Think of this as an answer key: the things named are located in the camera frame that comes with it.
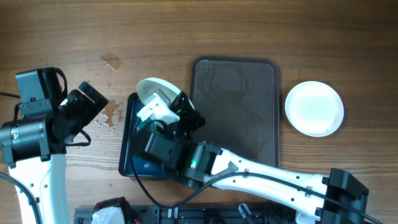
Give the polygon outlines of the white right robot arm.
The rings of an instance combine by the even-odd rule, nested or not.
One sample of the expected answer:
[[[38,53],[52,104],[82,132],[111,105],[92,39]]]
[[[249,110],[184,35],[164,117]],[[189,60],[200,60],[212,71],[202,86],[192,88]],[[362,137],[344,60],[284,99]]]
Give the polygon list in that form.
[[[257,195],[296,210],[297,223],[362,223],[369,190],[349,172],[301,174],[245,159],[205,141],[194,142],[192,132],[204,117],[182,92],[152,90],[140,94],[144,106],[138,116],[147,137],[137,154],[159,166],[179,184],[203,191],[207,187]]]

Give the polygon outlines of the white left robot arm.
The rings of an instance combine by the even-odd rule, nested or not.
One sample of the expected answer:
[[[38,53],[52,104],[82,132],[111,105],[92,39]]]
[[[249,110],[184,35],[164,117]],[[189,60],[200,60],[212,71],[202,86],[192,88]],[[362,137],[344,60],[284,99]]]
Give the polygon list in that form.
[[[69,223],[66,149],[108,100],[89,83],[72,90],[58,108],[1,127],[1,174],[16,186],[24,223]]]

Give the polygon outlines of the green yellow sponge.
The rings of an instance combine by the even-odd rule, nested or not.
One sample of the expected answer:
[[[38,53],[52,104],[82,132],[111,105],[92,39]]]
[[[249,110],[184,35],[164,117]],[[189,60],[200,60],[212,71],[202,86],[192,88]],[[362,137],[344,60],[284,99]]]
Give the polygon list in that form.
[[[160,132],[162,129],[165,129],[166,124],[159,120],[159,119],[155,119],[155,120],[147,120],[147,121],[143,121],[142,123],[139,123],[137,125],[136,130],[142,130],[142,129],[149,129],[151,132],[155,132],[158,133]]]

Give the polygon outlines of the white plate blue stain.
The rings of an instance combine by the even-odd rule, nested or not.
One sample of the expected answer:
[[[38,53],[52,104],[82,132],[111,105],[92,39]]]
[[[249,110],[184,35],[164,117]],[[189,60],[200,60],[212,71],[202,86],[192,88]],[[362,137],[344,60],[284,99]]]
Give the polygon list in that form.
[[[169,103],[182,92],[174,84],[156,77],[145,78],[136,86],[137,95],[145,105],[149,102],[148,98],[158,90],[169,100]]]

